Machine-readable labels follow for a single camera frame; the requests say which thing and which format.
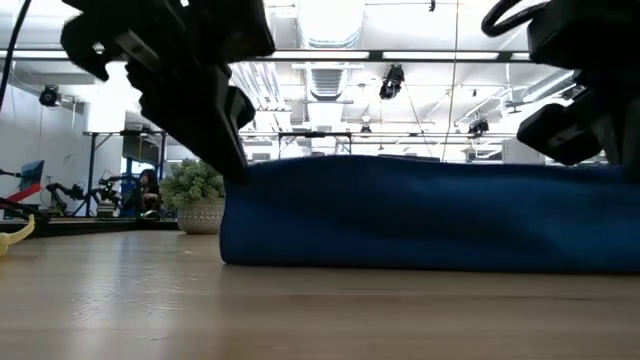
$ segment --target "wooden table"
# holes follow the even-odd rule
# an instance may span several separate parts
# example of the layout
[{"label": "wooden table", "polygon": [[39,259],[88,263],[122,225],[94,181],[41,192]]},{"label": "wooden table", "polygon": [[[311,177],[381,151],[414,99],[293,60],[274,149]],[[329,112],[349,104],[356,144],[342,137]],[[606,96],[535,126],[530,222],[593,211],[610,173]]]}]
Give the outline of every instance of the wooden table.
[{"label": "wooden table", "polygon": [[639,358],[638,277],[241,268],[178,232],[0,259],[2,360]]}]

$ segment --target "blue cloth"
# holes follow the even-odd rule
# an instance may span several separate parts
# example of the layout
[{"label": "blue cloth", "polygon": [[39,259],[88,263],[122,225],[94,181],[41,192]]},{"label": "blue cloth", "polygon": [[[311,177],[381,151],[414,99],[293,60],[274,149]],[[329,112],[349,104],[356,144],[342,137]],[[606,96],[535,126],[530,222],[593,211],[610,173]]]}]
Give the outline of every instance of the blue cloth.
[{"label": "blue cloth", "polygon": [[229,264],[640,272],[640,186],[620,168],[341,156],[249,172],[226,184]]}]

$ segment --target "ceiling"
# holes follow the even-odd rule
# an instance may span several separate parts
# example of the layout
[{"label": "ceiling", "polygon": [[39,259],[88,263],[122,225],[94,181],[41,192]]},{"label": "ceiling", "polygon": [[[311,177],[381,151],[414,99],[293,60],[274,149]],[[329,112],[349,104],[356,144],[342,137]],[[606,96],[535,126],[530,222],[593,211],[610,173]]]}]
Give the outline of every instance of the ceiling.
[{"label": "ceiling", "polygon": [[[299,41],[296,1],[265,0],[266,14],[278,49],[298,49]],[[521,27],[498,38],[488,38],[480,31],[480,23],[496,0],[438,0],[434,12],[429,12],[430,1],[416,0],[365,0],[364,18],[357,49],[366,50],[477,50],[477,51],[527,51],[526,28]],[[522,10],[541,1],[523,1],[516,9]],[[18,11],[18,0],[4,0],[0,8],[0,48],[6,47],[13,18]],[[33,0],[31,10],[19,38],[20,49],[59,48],[60,29],[66,19],[77,12],[61,1]],[[336,26],[336,12],[318,14],[326,23],[327,31]],[[517,64],[465,63],[404,63],[405,84],[393,100],[381,101],[378,92],[381,79],[391,63],[350,63],[346,90],[340,98],[341,111],[331,120],[333,131],[359,131],[362,117],[370,117],[374,131],[414,132],[417,129],[446,132],[449,124],[464,119],[478,105],[491,99],[505,88],[522,89],[536,84],[554,74],[551,67]],[[295,62],[275,62],[275,74],[280,95],[286,103],[285,127],[309,123],[309,97],[304,70]],[[17,81],[34,88],[44,84],[58,84],[61,92],[85,101],[93,101],[95,80],[69,62],[19,61],[15,67]],[[261,79],[256,84],[266,87]],[[510,114],[509,109],[498,108],[502,116],[492,123],[493,132],[513,133],[520,121],[542,103],[529,104],[525,111]],[[139,115],[135,94],[128,106],[130,121],[144,121]],[[273,114],[258,116],[249,129],[270,131],[274,129],[270,118]],[[460,145],[459,151],[468,145]],[[439,151],[437,145],[431,152]]]}]

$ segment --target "white ceiling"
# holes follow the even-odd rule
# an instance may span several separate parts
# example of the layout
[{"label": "white ceiling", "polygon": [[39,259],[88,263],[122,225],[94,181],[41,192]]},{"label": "white ceiling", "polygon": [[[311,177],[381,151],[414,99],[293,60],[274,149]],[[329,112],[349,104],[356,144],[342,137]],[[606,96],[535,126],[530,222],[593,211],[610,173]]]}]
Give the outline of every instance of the white ceiling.
[{"label": "white ceiling", "polygon": [[[6,47],[13,18],[21,1],[0,0],[0,48]],[[267,17],[278,49],[299,48],[295,1],[265,0]],[[438,0],[430,13],[430,1],[366,0],[365,18],[359,47],[367,50],[482,50],[526,51],[524,27],[502,37],[490,39],[480,31],[480,22],[496,0]],[[523,1],[513,11],[541,1]],[[33,0],[19,39],[19,48],[59,47],[60,29],[77,12],[58,0]],[[276,63],[283,97],[292,108],[292,119],[301,119],[305,106],[303,72],[292,63]],[[549,76],[557,69],[535,64],[403,64],[406,85],[396,99],[381,102],[377,96],[380,79],[389,63],[365,63],[353,70],[345,99],[342,119],[356,122],[363,115],[382,122],[383,131],[413,131],[416,121],[425,127],[445,126],[506,87],[526,87]],[[58,83],[67,94],[91,99],[93,79],[68,62],[20,61],[16,74],[30,86]],[[447,93],[453,92],[453,104]],[[522,120],[510,117],[506,128]]]}]

